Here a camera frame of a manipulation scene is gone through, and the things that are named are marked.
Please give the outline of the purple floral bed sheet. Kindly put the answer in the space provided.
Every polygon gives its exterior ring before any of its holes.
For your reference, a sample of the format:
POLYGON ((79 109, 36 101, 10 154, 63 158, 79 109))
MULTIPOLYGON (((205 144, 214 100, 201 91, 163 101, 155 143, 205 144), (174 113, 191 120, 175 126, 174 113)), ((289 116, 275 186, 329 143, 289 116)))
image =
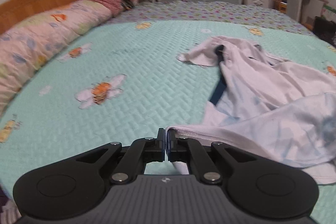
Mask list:
POLYGON ((159 20, 205 20, 270 28, 312 36, 312 31, 277 10, 228 2, 145 2, 124 11, 106 24, 151 22, 159 20))

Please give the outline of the black chair with bags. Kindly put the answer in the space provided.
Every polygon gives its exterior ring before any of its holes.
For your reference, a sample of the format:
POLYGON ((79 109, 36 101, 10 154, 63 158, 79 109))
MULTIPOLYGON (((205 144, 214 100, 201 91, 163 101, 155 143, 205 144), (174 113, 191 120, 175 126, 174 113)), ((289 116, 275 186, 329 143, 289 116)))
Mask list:
POLYGON ((313 25, 313 34, 321 40, 335 47, 336 24, 332 20, 316 16, 313 25))

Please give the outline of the mint quilted bee bedspread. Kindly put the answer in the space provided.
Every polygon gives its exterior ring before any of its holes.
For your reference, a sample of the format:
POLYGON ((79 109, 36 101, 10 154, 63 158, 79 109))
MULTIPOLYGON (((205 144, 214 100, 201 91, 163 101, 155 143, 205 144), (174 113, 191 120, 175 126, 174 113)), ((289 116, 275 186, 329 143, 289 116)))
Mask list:
POLYGON ((314 37, 220 22, 160 21, 95 28, 16 96, 1 125, 1 182, 19 223, 335 223, 335 183, 222 141, 201 145, 223 182, 209 185, 183 162, 151 162, 129 183, 110 182, 137 139, 200 124, 218 67, 178 56, 210 37, 254 42, 271 55, 332 75, 335 50, 314 37))

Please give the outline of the wooden headboard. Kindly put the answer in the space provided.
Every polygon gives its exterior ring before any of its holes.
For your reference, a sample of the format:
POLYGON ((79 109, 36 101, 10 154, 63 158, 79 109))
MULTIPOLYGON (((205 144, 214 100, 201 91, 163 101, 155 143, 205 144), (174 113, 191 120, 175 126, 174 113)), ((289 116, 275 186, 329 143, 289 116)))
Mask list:
POLYGON ((68 5, 77 0, 9 0, 0 6, 1 33, 35 14, 68 5))

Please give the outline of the white shirt with navy trim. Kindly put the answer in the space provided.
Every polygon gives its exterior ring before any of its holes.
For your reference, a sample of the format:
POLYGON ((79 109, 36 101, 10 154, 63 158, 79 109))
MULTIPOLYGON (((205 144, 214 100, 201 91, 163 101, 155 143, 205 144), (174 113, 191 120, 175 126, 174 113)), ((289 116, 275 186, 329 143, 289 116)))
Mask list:
POLYGON ((222 141, 335 183, 335 77, 225 36, 178 59, 220 71, 202 123, 174 126, 179 136, 222 141))

